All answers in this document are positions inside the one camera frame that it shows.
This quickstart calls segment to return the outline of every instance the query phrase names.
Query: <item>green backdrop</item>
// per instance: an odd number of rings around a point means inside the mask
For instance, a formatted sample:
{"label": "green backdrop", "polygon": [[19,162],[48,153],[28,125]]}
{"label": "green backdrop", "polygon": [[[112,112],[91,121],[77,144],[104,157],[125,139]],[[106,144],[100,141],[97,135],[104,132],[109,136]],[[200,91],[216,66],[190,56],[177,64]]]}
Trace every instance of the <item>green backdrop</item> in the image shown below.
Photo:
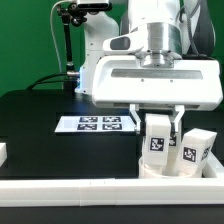
{"label": "green backdrop", "polygon": [[[10,90],[25,89],[38,78],[59,71],[49,23],[50,11],[55,2],[0,1],[0,96]],[[213,56],[223,65],[224,2],[208,0],[208,3],[217,35]],[[110,15],[119,21],[124,11],[124,6],[115,5]],[[59,50],[65,56],[62,23],[57,16],[54,21]],[[84,61],[82,27],[72,28],[72,40],[75,65],[79,67]],[[61,84],[42,85],[38,88],[61,88]]]}

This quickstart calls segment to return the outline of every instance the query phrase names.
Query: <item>white box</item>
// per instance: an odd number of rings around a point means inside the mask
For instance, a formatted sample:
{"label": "white box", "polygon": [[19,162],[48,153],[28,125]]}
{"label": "white box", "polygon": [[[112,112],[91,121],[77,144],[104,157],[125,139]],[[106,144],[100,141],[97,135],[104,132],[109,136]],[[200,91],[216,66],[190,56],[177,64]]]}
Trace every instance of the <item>white box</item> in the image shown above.
{"label": "white box", "polygon": [[170,131],[168,115],[146,114],[146,138],[142,148],[144,164],[167,164]]}
{"label": "white box", "polygon": [[178,170],[181,175],[193,175],[205,167],[216,135],[216,132],[196,128],[184,135],[178,155]]}

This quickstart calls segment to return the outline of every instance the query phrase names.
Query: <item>metal bracket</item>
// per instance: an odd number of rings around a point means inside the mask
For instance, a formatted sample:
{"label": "metal bracket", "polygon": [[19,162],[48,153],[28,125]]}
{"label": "metal bracket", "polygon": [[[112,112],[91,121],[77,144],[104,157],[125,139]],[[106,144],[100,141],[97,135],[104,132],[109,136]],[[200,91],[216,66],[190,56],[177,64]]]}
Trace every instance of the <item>metal bracket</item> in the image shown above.
{"label": "metal bracket", "polygon": [[136,111],[139,111],[139,104],[130,104],[129,107],[130,116],[134,123],[136,124],[135,131],[137,135],[140,135],[141,133],[141,119],[139,118]]}
{"label": "metal bracket", "polygon": [[174,129],[174,130],[172,130],[172,132],[177,133],[179,131],[178,124],[179,124],[181,118],[183,117],[184,112],[185,112],[184,105],[175,105],[174,113],[176,114],[176,117],[175,117],[174,121],[172,122],[172,126]]}

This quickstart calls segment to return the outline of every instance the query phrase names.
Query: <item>black table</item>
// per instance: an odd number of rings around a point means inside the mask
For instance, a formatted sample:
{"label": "black table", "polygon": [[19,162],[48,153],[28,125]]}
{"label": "black table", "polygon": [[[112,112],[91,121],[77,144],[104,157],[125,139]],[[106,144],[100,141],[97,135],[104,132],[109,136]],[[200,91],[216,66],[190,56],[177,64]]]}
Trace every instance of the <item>black table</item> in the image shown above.
{"label": "black table", "polygon": [[[8,159],[0,179],[136,178],[141,137],[131,133],[58,135],[61,115],[127,115],[97,109],[63,91],[13,91],[0,98],[0,141]],[[187,112],[183,129],[218,131],[224,160],[224,113]],[[223,223],[224,205],[0,208],[0,223]]]}

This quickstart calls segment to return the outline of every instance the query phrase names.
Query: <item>camera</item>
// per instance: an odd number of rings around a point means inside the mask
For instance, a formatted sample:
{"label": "camera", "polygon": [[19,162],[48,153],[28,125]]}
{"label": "camera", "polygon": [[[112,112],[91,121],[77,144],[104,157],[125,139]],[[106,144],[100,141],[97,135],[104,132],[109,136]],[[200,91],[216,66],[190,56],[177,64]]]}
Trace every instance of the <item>camera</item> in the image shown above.
{"label": "camera", "polygon": [[109,0],[77,0],[77,7],[83,11],[109,11],[112,9],[112,4]]}

